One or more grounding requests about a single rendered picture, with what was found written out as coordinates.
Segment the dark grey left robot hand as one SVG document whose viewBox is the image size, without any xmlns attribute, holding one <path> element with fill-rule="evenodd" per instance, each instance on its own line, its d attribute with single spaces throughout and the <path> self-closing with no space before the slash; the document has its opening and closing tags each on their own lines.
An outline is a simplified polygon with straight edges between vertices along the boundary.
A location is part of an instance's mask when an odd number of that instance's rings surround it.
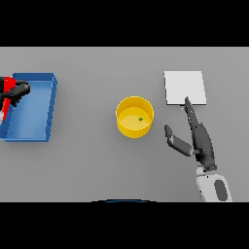
<svg viewBox="0 0 249 249">
<path fill-rule="evenodd" d="M 10 91 L 10 96 L 12 96 L 15 103 L 18 104 L 21 98 L 29 93 L 30 85 L 24 80 L 16 80 L 16 87 Z"/>
</svg>

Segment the blue tray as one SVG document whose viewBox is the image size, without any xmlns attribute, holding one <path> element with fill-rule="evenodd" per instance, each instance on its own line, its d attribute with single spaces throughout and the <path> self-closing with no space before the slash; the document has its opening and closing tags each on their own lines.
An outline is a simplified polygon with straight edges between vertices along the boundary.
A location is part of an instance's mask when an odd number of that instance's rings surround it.
<svg viewBox="0 0 249 249">
<path fill-rule="evenodd" d="M 8 116 L 0 125 L 0 140 L 48 142 L 57 86 L 54 73 L 14 73 L 13 77 L 25 80 L 30 85 L 30 93 L 16 107 L 9 106 Z"/>
</svg>

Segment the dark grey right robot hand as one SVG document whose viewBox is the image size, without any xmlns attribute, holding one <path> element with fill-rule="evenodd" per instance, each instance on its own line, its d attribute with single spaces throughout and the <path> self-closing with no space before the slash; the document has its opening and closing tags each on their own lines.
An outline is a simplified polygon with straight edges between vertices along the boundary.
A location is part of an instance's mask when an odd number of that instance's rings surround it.
<svg viewBox="0 0 249 249">
<path fill-rule="evenodd" d="M 203 166 L 204 172 L 216 170 L 217 165 L 211 138 L 203 123 L 197 120 L 196 112 L 189 97 L 185 98 L 183 108 L 187 114 L 193 144 L 190 145 L 177 137 L 170 126 L 166 124 L 164 133 L 168 146 L 186 157 L 195 156 L 196 161 Z"/>
</svg>

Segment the yellow bowl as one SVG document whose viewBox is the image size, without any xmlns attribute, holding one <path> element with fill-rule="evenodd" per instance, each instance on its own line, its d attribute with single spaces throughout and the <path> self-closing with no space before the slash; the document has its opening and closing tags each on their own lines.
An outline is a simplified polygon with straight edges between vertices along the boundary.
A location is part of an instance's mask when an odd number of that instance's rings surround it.
<svg viewBox="0 0 249 249">
<path fill-rule="evenodd" d="M 120 101 L 115 112 L 119 132 L 128 138 L 146 135 L 154 120 L 152 104 L 141 96 L 129 96 Z"/>
</svg>

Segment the red beaker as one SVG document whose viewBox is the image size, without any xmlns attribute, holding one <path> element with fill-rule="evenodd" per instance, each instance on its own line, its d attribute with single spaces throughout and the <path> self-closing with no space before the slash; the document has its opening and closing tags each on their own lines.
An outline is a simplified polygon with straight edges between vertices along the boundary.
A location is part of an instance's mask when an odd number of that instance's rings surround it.
<svg viewBox="0 0 249 249">
<path fill-rule="evenodd" d="M 16 80 L 14 78 L 0 76 L 0 122 L 6 120 L 10 105 L 17 106 L 14 98 L 10 96 L 10 91 L 15 87 Z"/>
</svg>

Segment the pale square measuring scale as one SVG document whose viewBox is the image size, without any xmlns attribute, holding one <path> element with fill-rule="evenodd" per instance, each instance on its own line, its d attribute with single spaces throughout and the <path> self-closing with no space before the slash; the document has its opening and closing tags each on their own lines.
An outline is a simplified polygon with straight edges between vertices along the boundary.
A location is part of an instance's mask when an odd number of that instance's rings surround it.
<svg viewBox="0 0 249 249">
<path fill-rule="evenodd" d="M 164 71 L 167 105 L 183 105 L 189 97 L 193 105 L 205 105 L 206 96 L 200 71 Z"/>
</svg>

